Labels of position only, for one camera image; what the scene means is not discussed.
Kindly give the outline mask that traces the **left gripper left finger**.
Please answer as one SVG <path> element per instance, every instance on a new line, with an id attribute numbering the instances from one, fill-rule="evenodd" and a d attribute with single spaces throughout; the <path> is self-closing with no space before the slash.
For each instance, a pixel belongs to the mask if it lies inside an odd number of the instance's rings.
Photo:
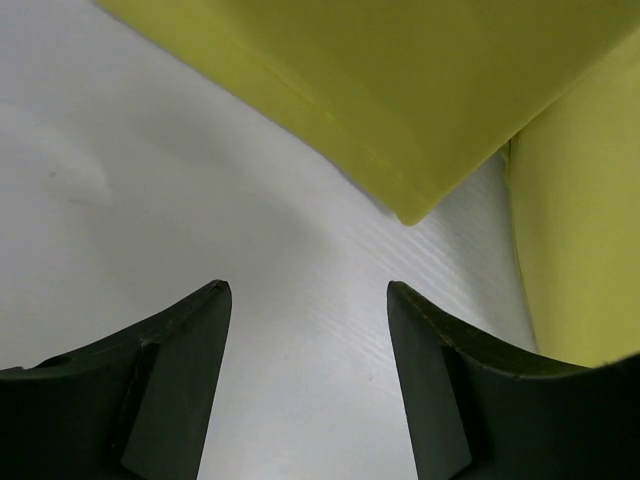
<path id="1" fill-rule="evenodd" d="M 230 325 L 212 281 L 84 347 L 1 373 L 5 479 L 194 479 Z"/>

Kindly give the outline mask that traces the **yellow trousers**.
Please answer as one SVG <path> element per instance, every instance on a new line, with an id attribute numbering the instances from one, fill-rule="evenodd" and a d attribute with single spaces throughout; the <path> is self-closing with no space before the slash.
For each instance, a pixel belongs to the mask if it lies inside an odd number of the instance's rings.
<path id="1" fill-rule="evenodd" d="M 639 350 L 635 1 L 106 1 L 413 225 L 506 161 L 538 347 Z"/>

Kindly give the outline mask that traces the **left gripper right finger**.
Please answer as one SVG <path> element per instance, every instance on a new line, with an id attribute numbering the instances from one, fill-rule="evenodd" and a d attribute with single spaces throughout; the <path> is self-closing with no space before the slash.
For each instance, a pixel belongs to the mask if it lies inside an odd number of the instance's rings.
<path id="1" fill-rule="evenodd" d="M 639 359 L 597 368 L 500 340 L 405 283 L 387 315 L 422 479 L 635 479 Z"/>

